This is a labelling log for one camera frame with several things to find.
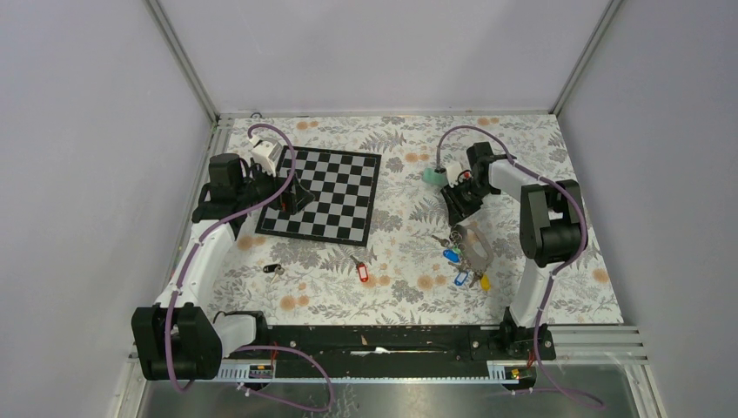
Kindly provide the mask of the keyring with coloured key tags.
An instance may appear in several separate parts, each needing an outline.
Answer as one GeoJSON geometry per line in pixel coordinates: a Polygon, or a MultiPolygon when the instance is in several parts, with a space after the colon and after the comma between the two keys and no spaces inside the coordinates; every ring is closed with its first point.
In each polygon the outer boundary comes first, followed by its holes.
{"type": "Polygon", "coordinates": [[[457,272],[455,286],[478,285],[483,292],[492,288],[486,271],[492,264],[493,252],[478,228],[458,224],[451,227],[447,238],[435,234],[431,237],[444,247],[443,256],[457,272]]]}

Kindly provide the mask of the key with red tag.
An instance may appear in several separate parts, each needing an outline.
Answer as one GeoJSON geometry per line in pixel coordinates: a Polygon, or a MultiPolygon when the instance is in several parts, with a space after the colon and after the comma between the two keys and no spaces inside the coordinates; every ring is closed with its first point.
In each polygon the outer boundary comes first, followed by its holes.
{"type": "Polygon", "coordinates": [[[352,260],[352,262],[355,265],[355,269],[356,269],[357,274],[359,276],[360,282],[361,283],[366,283],[369,280],[369,273],[368,273],[368,269],[366,267],[366,264],[363,261],[361,261],[358,258],[356,258],[355,256],[353,256],[353,255],[350,256],[350,259],[352,260]]]}

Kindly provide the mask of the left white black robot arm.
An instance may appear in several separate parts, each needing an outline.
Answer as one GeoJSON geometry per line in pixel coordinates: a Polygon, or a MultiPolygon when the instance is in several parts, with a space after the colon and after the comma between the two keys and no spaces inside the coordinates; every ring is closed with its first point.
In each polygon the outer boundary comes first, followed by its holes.
{"type": "Polygon", "coordinates": [[[190,237],[171,280],[151,306],[137,308],[131,317],[146,380],[211,380],[221,361],[238,349],[251,358],[269,349],[263,314],[222,313],[210,319],[205,308],[248,214],[267,206],[294,214],[311,199],[298,183],[296,153],[288,157],[284,177],[278,175],[274,160],[254,157],[247,162],[236,153],[210,159],[209,178],[191,216],[190,237]]]}

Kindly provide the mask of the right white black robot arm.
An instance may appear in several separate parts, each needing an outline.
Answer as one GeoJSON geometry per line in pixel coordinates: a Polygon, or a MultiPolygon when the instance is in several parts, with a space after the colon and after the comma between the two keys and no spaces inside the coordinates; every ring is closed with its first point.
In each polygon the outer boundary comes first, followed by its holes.
{"type": "Polygon", "coordinates": [[[546,314],[558,273],[587,248],[587,222],[580,186],[554,181],[525,167],[509,153],[496,154],[487,142],[470,146],[467,164],[437,169],[446,181],[441,195],[449,223],[470,218],[488,195],[506,194],[520,206],[519,241],[526,258],[517,293],[505,309],[495,336],[497,348],[519,359],[544,349],[546,314]]]}

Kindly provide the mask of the mint green flashlight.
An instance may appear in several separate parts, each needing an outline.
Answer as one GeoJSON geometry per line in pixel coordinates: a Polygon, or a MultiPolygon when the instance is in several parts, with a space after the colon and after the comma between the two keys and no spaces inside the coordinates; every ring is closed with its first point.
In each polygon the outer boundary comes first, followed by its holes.
{"type": "Polygon", "coordinates": [[[446,171],[443,168],[434,169],[432,167],[427,167],[422,172],[421,179],[424,183],[435,185],[437,187],[445,187],[448,185],[446,171]]]}

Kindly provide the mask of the black white chessboard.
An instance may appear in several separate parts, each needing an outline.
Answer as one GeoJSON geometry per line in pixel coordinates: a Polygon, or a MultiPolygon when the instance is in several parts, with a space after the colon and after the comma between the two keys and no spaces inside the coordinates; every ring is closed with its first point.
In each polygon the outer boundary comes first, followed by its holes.
{"type": "Polygon", "coordinates": [[[304,146],[297,146],[295,151],[297,180],[314,200],[293,215],[264,208],[255,232],[365,247],[381,156],[304,146]]]}

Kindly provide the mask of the floral patterned table mat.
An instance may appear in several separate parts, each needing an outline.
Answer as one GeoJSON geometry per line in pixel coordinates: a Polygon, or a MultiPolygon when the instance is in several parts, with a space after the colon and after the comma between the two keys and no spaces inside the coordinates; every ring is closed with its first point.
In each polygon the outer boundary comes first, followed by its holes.
{"type": "Polygon", "coordinates": [[[574,169],[552,115],[270,118],[262,138],[284,132],[295,145],[381,156],[379,186],[365,247],[265,236],[257,215],[242,226],[213,287],[208,314],[256,310],[272,325],[496,324],[523,274],[519,206],[489,196],[470,218],[493,250],[492,288],[457,287],[456,270],[431,235],[449,233],[439,189],[422,172],[437,156],[466,159],[468,146],[497,138],[523,165],[550,179],[574,169]],[[361,283],[350,259],[366,264],[361,283]],[[282,275],[264,273],[279,263],[282,275]]]}

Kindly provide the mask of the key with black tag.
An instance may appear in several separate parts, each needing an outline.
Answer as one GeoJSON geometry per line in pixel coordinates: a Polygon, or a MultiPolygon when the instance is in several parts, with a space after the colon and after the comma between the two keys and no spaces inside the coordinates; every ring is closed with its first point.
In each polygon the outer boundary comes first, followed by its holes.
{"type": "Polygon", "coordinates": [[[276,274],[276,275],[282,275],[285,272],[285,269],[282,267],[281,264],[275,263],[275,264],[270,264],[270,265],[264,266],[262,268],[262,271],[264,273],[272,273],[272,274],[276,274]]]}

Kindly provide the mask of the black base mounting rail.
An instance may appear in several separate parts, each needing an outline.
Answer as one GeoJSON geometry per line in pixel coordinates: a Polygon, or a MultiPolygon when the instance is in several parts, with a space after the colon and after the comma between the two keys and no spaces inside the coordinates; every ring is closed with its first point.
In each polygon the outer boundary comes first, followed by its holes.
{"type": "Polygon", "coordinates": [[[556,358],[553,336],[511,326],[269,326],[231,360],[264,361],[278,379],[488,379],[494,363],[556,358]]]}

